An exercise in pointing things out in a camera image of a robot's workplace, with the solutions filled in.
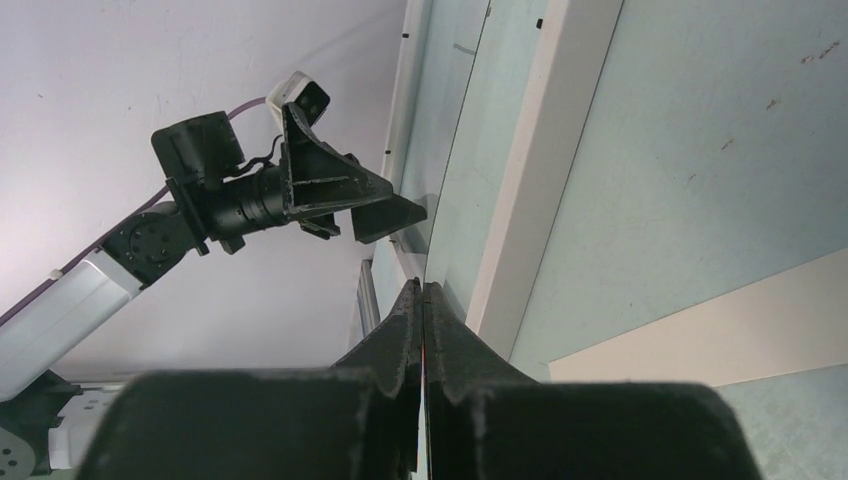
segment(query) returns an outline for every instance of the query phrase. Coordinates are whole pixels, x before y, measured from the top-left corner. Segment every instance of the purple cable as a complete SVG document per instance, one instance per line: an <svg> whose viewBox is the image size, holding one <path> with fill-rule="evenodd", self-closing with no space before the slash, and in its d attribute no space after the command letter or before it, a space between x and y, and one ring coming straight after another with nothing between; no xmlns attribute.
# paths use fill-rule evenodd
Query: purple cable
<svg viewBox="0 0 848 480"><path fill-rule="evenodd" d="M235 110L233 110L232 112L228 113L227 119L232 120L232 119L236 118L239 114L244 112L245 110L248 110L248 109L251 109L253 107L257 107L259 105L262 105L264 102L265 102L265 97L254 98L253 100L250 100L249 102L245 102L245 103L239 105L238 107L236 107ZM141 213L142 211L147 210L148 208L152 207L153 205L156 204L156 202L161 200L162 197L164 197L165 194L167 194L167 193L168 193L168 187L162 187L161 190L159 190L158 192L156 192L155 195L150 197L150 200L144 202L140 207L135 209L135 211L133 213L131 213L129 216L124 218L124 220L120 221L117 225L115 225L114 227L109 229L108 232L101 235L100 238L95 240L94 243L89 245L87 248L85 248L83 251L81 251L79 254L77 254L77 256L72 258L70 262L66 263L65 266L60 269L60 271L62 272L62 275L66 275L74 267L76 267L79 264L79 262L81 262L82 259L85 258L86 255L88 255L89 253L93 252L98 247L100 247L100 245L103 243L103 241L106 240L106 237L115 233L115 230L117 230L118 226L120 226L122 223L124 223L124 221L126 221L127 219L129 219L133 215ZM33 291L29 292L24 298L22 298L20 301L18 301L18 303L12 305L12 308L10 308L6 313L4 313L2 316L0 316L0 327L2 327L6 322L11 320L12 317L14 317L15 315L18 314L18 312L20 312L21 310L26 308L27 305L32 303L42 293L46 292L47 289L50 288L50 286L53 285L54 283L56 283L56 280L53 280L53 279L47 279L47 280L41 282L41 285L35 287L35 289L33 289Z"/></svg>

